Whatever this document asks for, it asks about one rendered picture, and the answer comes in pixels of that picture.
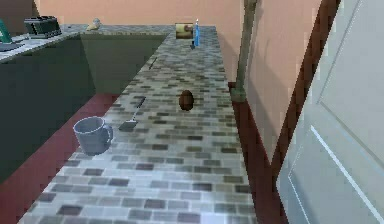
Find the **blue spray bottle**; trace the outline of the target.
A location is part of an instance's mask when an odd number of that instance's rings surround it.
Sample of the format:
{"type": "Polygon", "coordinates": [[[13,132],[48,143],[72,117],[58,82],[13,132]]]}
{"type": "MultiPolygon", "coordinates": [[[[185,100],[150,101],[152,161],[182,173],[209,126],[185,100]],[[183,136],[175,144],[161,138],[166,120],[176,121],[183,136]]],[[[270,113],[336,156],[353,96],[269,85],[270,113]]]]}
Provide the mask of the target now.
{"type": "Polygon", "coordinates": [[[197,47],[197,46],[199,46],[199,41],[200,41],[200,29],[199,29],[199,19],[198,18],[195,21],[194,29],[195,29],[195,31],[194,31],[195,32],[194,46],[197,47]]]}

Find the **white room door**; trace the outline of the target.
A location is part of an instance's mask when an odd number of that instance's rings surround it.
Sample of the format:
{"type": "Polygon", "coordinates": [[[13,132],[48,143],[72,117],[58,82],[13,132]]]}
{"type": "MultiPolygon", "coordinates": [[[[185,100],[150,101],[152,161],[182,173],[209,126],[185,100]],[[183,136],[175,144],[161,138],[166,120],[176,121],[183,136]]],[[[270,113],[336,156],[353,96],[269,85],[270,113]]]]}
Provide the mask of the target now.
{"type": "Polygon", "coordinates": [[[384,224],[384,0],[341,0],[277,189],[289,224],[384,224]]]}

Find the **grey mug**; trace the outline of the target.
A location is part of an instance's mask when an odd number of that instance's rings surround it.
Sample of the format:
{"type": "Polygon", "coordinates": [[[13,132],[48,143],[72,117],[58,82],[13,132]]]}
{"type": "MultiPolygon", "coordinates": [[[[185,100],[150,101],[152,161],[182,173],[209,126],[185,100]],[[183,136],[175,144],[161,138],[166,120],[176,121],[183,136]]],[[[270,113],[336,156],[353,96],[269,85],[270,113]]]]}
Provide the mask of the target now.
{"type": "Polygon", "coordinates": [[[82,151],[89,156],[104,153],[114,138],[113,128],[102,117],[83,118],[75,123],[73,131],[82,151]]]}

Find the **green box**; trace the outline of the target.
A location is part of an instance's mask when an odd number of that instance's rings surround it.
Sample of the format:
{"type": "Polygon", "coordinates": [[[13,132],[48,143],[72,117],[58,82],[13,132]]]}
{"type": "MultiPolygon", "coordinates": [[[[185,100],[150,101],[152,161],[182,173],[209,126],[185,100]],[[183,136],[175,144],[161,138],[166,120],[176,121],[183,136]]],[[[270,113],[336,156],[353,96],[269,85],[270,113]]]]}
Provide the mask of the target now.
{"type": "Polygon", "coordinates": [[[5,25],[5,23],[3,22],[2,19],[0,19],[0,41],[2,43],[11,43],[12,42],[12,38],[10,36],[10,33],[5,25]]]}

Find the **mosaic-top kitchen counter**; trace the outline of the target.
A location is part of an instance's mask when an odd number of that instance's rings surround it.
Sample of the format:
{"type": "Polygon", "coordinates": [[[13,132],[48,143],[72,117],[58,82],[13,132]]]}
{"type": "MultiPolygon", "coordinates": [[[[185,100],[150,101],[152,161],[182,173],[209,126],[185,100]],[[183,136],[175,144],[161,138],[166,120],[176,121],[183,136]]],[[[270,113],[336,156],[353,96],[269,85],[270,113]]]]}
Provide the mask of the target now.
{"type": "Polygon", "coordinates": [[[0,224],[257,224],[216,29],[192,50],[171,25],[86,28],[0,53],[0,224]],[[92,116],[114,132],[95,156],[92,116]]]}

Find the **brown bread loaf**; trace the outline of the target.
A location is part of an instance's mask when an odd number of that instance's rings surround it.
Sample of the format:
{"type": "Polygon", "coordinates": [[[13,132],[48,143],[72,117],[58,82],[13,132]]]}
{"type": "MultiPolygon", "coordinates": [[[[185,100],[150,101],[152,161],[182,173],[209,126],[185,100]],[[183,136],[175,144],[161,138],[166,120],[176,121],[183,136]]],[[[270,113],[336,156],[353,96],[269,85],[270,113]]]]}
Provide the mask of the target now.
{"type": "Polygon", "coordinates": [[[192,39],[193,38],[193,23],[176,23],[175,32],[177,39],[192,39]]]}

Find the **brown egg-shaped potato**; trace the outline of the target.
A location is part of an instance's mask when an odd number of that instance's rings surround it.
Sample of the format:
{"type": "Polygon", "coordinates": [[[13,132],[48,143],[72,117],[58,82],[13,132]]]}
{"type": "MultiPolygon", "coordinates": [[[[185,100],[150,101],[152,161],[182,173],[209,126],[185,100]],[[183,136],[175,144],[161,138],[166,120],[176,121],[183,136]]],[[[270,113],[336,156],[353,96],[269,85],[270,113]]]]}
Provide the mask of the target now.
{"type": "Polygon", "coordinates": [[[184,90],[179,96],[179,106],[184,111],[190,111],[194,105],[194,97],[191,91],[184,90]]]}

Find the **tan small lump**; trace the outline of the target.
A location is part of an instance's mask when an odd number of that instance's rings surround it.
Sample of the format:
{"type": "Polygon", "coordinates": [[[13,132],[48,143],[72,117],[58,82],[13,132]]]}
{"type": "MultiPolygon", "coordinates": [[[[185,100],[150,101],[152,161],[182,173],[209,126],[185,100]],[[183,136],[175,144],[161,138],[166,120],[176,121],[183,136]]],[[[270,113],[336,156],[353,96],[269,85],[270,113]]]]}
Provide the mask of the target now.
{"type": "Polygon", "coordinates": [[[95,18],[91,24],[86,28],[87,31],[98,30],[101,26],[101,21],[98,18],[95,18]]]}

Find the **black toaster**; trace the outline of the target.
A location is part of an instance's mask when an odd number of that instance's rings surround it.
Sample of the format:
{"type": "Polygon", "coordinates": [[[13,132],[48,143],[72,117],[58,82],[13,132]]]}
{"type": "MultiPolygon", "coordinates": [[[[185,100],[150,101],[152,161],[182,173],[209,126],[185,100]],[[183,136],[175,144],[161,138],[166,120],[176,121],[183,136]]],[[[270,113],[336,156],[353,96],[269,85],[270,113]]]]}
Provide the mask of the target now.
{"type": "Polygon", "coordinates": [[[31,39],[48,39],[62,34],[55,16],[26,18],[24,25],[31,39]]]}

